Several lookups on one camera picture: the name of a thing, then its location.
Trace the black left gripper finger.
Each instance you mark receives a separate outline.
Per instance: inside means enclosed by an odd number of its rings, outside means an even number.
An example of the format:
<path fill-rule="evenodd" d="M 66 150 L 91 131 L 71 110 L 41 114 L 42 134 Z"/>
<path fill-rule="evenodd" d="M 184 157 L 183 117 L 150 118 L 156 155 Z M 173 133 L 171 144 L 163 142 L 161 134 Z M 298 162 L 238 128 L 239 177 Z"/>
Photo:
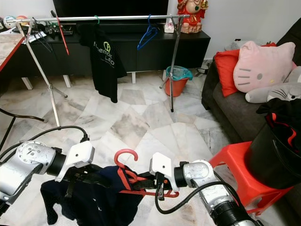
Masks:
<path fill-rule="evenodd" d="M 87 183 L 89 184 L 111 184 L 111 180 L 102 175 L 99 174 L 97 170 L 87 170 Z"/>

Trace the navy shirt red trim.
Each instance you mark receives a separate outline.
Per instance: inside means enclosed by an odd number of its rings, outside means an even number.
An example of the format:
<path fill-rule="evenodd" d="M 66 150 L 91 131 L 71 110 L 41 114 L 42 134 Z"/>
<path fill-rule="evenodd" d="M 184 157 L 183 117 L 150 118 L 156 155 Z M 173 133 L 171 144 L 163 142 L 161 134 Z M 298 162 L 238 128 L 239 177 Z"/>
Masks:
<path fill-rule="evenodd" d="M 47 222 L 54 225 L 58 214 L 53 206 L 62 207 L 62 215 L 75 220 L 79 226 L 129 226 L 137 214 L 141 194 L 125 194 L 126 187 L 118 172 L 118 166 L 97 170 L 96 174 L 111 181 L 111 187 L 78 182 L 74 185 L 71 198 L 66 198 L 67 181 L 47 181 L 41 185 L 40 193 L 47 212 Z"/>

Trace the coral pink clothes hanger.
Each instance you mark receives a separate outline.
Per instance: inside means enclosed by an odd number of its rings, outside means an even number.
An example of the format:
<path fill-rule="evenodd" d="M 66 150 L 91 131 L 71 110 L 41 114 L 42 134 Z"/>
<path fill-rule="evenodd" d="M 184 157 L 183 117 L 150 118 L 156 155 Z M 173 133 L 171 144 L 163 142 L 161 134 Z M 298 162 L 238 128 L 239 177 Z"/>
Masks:
<path fill-rule="evenodd" d="M 121 190 L 120 193 L 124 194 L 139 194 L 142 196 L 145 195 L 152 195 L 156 196 L 155 193 L 147 192 L 144 188 L 136 189 L 133 187 L 133 184 L 140 181 L 152 181 L 153 179 L 146 179 L 143 177 L 139 177 L 135 172 L 129 170 L 127 166 L 125 166 L 123 163 L 119 162 L 119 155 L 122 153 L 130 153 L 134 157 L 134 161 L 138 160 L 138 153 L 136 153 L 132 149 L 121 149 L 120 151 L 116 152 L 114 155 L 114 162 L 119 167 L 118 170 L 118 176 L 121 179 L 125 189 Z"/>

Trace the red clothes hanger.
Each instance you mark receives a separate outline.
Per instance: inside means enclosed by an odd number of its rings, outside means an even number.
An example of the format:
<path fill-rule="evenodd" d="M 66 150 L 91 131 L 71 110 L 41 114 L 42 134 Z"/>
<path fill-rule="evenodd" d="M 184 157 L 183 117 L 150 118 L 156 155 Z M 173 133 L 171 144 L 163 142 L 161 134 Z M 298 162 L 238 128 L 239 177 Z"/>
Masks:
<path fill-rule="evenodd" d="M 56 16 L 55 18 L 56 18 L 56 21 L 57 21 L 58 30 L 59 30 L 60 35 L 61 35 L 61 37 L 62 37 L 62 41 L 63 41 L 64 48 L 65 48 L 65 50 L 66 50 L 66 54 L 69 55 L 70 52 L 69 52 L 68 45 L 66 44 L 66 39 L 65 39 L 64 32 L 63 32 L 63 29 L 62 29 L 61 21 L 60 21 L 60 19 L 59 19 L 58 16 Z"/>
<path fill-rule="evenodd" d="M 300 119 L 277 113 L 267 114 L 267 119 L 273 132 L 282 142 L 292 145 L 297 138 L 301 138 Z"/>

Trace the black clothes hanger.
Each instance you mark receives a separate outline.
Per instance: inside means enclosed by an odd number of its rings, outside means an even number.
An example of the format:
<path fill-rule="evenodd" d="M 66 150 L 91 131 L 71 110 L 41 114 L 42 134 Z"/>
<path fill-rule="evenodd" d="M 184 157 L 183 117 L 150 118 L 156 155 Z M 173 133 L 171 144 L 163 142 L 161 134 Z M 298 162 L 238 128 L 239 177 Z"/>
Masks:
<path fill-rule="evenodd" d="M 52 46 L 47 43 L 45 39 L 45 35 L 42 35 L 45 31 L 45 26 L 43 24 L 39 24 L 35 18 L 34 19 L 34 30 L 36 30 L 36 34 L 34 35 L 37 40 L 43 45 L 43 47 L 50 53 L 54 53 Z"/>

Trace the red plastic stool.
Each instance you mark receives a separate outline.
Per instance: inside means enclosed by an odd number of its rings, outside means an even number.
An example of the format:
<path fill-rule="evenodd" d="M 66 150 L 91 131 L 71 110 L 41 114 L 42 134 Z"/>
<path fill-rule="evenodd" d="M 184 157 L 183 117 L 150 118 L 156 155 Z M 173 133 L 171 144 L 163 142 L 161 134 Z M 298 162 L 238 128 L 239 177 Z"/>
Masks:
<path fill-rule="evenodd" d="M 275 189 L 254 179 L 245 164 L 245 155 L 249 153 L 250 144 L 251 142 L 243 142 L 227 145 L 209 162 L 213 167 L 222 164 L 228 166 L 238 183 L 237 193 L 245 207 L 256 203 L 256 207 L 247 213 L 260 215 L 280 198 L 284 198 L 286 207 L 301 218 L 301 183 L 286 189 Z"/>

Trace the red plastic bucket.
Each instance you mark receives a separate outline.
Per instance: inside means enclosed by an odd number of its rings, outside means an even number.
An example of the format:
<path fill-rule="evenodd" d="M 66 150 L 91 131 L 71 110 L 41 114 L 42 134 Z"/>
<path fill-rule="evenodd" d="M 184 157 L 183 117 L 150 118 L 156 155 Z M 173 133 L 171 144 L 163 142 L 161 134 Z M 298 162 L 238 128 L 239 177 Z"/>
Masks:
<path fill-rule="evenodd" d="M 185 88 L 187 81 L 189 81 L 189 78 L 183 78 L 181 80 L 176 80 L 171 82 L 171 79 L 167 79 L 164 92 L 167 96 L 170 96 L 172 93 L 174 97 L 178 97 L 183 92 L 183 89 Z M 171 92 L 171 84 L 174 86 L 173 92 Z"/>

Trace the dark brown fabric sofa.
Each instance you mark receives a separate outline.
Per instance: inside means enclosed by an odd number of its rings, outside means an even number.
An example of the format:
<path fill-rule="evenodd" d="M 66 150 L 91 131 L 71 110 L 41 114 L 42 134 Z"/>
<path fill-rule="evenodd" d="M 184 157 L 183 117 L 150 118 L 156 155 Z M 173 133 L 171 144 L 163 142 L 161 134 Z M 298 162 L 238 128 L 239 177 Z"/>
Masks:
<path fill-rule="evenodd" d="M 271 42 L 262 45 L 262 47 L 278 47 L 287 42 L 295 43 L 294 69 L 301 66 L 301 18 L 290 27 L 277 43 Z M 202 105 L 212 112 L 230 141 L 236 144 L 253 140 L 265 125 L 264 117 L 256 113 L 256 110 L 263 103 L 248 103 L 245 99 L 247 93 L 240 91 L 224 97 L 221 89 L 219 73 L 213 61 L 209 66 L 202 88 Z"/>

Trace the black laundry basket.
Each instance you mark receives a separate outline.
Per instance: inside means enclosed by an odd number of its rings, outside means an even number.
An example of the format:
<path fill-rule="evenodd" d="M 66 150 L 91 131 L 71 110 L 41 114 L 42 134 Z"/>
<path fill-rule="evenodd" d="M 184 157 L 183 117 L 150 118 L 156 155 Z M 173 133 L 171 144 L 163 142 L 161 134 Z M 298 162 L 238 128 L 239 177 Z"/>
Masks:
<path fill-rule="evenodd" d="M 265 124 L 252 140 L 245 164 L 254 179 L 273 189 L 288 189 L 301 183 L 301 153 L 294 152 Z"/>

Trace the red cushion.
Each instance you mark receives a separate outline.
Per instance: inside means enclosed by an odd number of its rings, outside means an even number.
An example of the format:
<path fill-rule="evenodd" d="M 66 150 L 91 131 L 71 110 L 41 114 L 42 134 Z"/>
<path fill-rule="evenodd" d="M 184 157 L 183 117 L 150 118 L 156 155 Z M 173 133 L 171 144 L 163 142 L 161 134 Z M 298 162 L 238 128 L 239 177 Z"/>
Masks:
<path fill-rule="evenodd" d="M 214 57 L 214 65 L 219 74 L 219 80 L 222 86 L 221 90 L 224 97 L 238 92 L 234 83 L 234 68 L 238 63 L 238 59 L 239 49 L 217 52 Z"/>

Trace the marble top folding table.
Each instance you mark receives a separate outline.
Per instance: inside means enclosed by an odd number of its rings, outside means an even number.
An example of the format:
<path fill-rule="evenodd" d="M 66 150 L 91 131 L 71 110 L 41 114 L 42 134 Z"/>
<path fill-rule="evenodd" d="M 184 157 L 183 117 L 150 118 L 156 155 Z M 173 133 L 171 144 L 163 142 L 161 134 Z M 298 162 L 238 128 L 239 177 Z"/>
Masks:
<path fill-rule="evenodd" d="M 23 43 L 24 37 L 20 34 L 1 34 L 0 35 L 0 69 L 4 69 L 6 64 L 8 63 L 9 59 L 15 52 L 17 52 L 19 46 Z M 9 133 L 17 119 L 34 119 L 40 122 L 47 122 L 46 119 L 38 118 L 36 116 L 30 115 L 18 115 L 13 114 L 11 112 L 7 112 L 6 110 L 0 109 L 0 112 L 4 115 L 10 116 L 11 121 L 9 125 L 6 127 L 6 131 L 4 133 L 4 137 L 2 138 L 2 142 L 0 146 L 3 147 Z"/>

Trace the grey Totoro plush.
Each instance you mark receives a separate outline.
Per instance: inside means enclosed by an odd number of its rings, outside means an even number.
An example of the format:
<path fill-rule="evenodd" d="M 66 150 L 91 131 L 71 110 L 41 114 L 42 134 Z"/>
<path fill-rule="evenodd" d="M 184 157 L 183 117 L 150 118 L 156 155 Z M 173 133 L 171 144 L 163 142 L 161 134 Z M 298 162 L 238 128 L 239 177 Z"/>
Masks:
<path fill-rule="evenodd" d="M 245 95 L 248 103 L 266 103 L 271 99 L 291 101 L 301 99 L 301 66 L 295 67 L 286 77 L 285 82 L 258 88 Z"/>

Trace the silver metal clothes rack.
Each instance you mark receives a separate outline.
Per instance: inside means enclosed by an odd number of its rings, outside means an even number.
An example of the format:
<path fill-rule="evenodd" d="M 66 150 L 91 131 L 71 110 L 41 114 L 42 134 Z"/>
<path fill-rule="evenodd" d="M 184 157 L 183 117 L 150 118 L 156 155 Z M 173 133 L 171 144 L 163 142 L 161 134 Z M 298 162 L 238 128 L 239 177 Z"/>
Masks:
<path fill-rule="evenodd" d="M 178 51 L 178 47 L 179 47 L 179 40 L 180 40 L 180 36 L 181 36 L 181 27 L 182 27 L 182 22 L 183 22 L 183 18 L 187 18 L 189 17 L 189 15 L 155 15 L 155 16 L 151 16 L 151 18 L 153 19 L 174 19 L 176 18 L 178 23 L 174 24 L 175 25 L 175 31 L 174 34 L 176 35 L 176 41 L 174 44 L 174 49 L 173 49 L 173 54 L 172 54 L 172 62 L 170 65 L 170 71 L 167 73 L 167 77 L 169 79 L 171 79 L 171 82 L 174 81 L 173 79 L 173 75 L 174 75 L 174 63 L 176 60 L 176 54 Z M 100 16 L 99 19 L 100 21 L 115 21 L 115 20 L 137 20 L 137 19 L 148 19 L 148 16 Z M 92 20 L 96 20 L 96 17 L 94 16 L 81 16 L 81 17 L 59 17 L 60 21 L 92 21 Z M 40 22 L 47 22 L 47 21 L 56 21 L 56 18 L 46 18 L 46 19 L 40 19 Z M 63 93 L 62 91 L 54 88 L 54 86 L 49 82 L 47 76 L 45 75 L 45 72 L 43 71 L 38 58 L 36 57 L 36 54 L 34 53 L 34 51 L 32 50 L 31 47 L 31 43 L 30 43 L 30 34 L 32 32 L 32 26 L 30 25 L 28 28 L 28 32 L 24 33 L 21 23 L 24 22 L 29 22 L 32 23 L 34 22 L 33 18 L 29 18 L 29 19 L 16 19 L 14 20 L 14 22 L 16 23 L 16 27 L 18 28 L 19 32 L 21 32 L 22 37 L 24 37 L 23 42 L 26 44 L 26 47 L 28 48 L 28 51 L 30 53 L 30 55 L 32 56 L 37 69 L 39 70 L 43 80 L 45 81 L 45 83 L 47 84 L 47 88 L 48 88 L 48 92 L 50 94 L 50 99 L 51 99 L 51 104 L 52 104 L 52 111 L 54 113 L 54 117 L 55 117 L 55 122 L 57 126 L 60 126 L 60 121 L 59 121 L 59 116 L 58 116 L 58 112 L 56 109 L 56 103 L 55 103 L 55 99 L 54 99 L 54 93 L 58 93 L 60 95 L 62 95 L 64 98 L 67 98 L 68 96 Z M 171 84 L 171 92 L 174 91 L 174 85 Z M 171 93 L 170 94 L 170 103 L 171 103 L 171 112 L 174 112 L 174 95 Z"/>

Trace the pink Hello Kitty pillow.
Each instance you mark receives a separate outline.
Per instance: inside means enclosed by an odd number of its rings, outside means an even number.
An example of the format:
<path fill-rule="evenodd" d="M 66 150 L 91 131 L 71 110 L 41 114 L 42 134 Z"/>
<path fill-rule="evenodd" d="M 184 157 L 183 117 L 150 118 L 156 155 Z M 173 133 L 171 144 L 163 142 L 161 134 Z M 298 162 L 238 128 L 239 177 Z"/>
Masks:
<path fill-rule="evenodd" d="M 293 69 L 295 43 L 278 47 L 262 47 L 248 41 L 239 49 L 239 59 L 234 67 L 235 87 L 244 93 L 283 83 Z"/>

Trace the white round plush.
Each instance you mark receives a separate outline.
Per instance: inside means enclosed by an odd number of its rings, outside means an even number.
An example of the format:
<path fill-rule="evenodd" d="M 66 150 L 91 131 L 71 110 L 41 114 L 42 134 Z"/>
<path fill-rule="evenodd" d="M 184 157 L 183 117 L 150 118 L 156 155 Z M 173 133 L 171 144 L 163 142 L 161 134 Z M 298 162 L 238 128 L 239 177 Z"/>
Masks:
<path fill-rule="evenodd" d="M 16 20 L 16 18 L 13 16 L 5 16 L 2 19 L 2 24 L 6 29 L 13 29 L 16 26 L 14 20 Z"/>

